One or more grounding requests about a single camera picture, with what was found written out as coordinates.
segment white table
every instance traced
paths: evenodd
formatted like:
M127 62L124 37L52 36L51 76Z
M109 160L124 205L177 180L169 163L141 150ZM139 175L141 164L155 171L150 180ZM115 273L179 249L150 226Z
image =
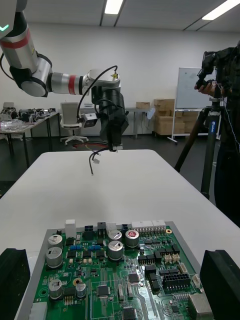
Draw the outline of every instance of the white table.
M0 200L0 253L38 255L47 229L97 222L173 221L201 264L205 250L226 250L240 266L240 229L151 150L42 154Z

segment whiteboard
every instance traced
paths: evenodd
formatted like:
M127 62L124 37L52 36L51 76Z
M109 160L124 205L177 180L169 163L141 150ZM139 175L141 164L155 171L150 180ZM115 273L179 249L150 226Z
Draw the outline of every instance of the whiteboard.
M196 82L199 80L197 74L200 68L179 68L178 82L176 89L175 109L203 109L211 106L210 96L200 94L194 90ZM207 75L205 80L216 79L215 74Z

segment floor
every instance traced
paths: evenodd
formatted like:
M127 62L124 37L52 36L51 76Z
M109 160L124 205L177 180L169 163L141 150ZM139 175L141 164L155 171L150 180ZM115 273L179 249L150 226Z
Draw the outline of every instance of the floor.
M91 141L99 141L99 137L91 137ZM207 138L205 136L199 137L193 145L191 151L182 166L180 174L186 178L195 188L200 190L202 182L202 174L205 159ZM60 143L58 137L52 139L54 151L72 151L72 146L65 146ZM178 138L178 144L168 140L166 137L154 137L150 134L139 135L138 139L132 136L123 136L122 143L124 149L151 149L156 151L163 159L165 159L171 166L174 167L179 155L186 143L185 137ZM13 141L15 156L10 157L8 144L5 140L0 140L0 197L8 191L8 189L19 179L25 172L26 160L24 154L23 142L19 140ZM30 163L33 163L42 153L48 152L48 139L35 138L27 140L27 148ZM78 150L86 150L85 147L80 147ZM219 142L215 146L214 161L217 159L219 150ZM210 185L210 201L215 204L214 200L214 174L215 167L212 167L212 177Z

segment white chair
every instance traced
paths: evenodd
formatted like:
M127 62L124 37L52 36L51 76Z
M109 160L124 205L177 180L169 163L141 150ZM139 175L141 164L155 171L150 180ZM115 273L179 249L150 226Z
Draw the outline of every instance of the white chair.
M63 129L72 130L71 136L66 136L60 139L60 141L66 140L65 145L72 140L78 140L80 142L84 142L83 139L86 139L86 141L89 140L86 136L75 135L75 130L82 128L82 124L77 123L77 110L78 103L76 102L61 103L61 127Z

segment green light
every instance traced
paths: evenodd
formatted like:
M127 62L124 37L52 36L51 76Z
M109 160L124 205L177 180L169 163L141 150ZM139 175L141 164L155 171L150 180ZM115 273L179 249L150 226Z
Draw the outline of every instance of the green light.
M4 31L9 27L9 24L5 25L3 28L0 26L0 31Z

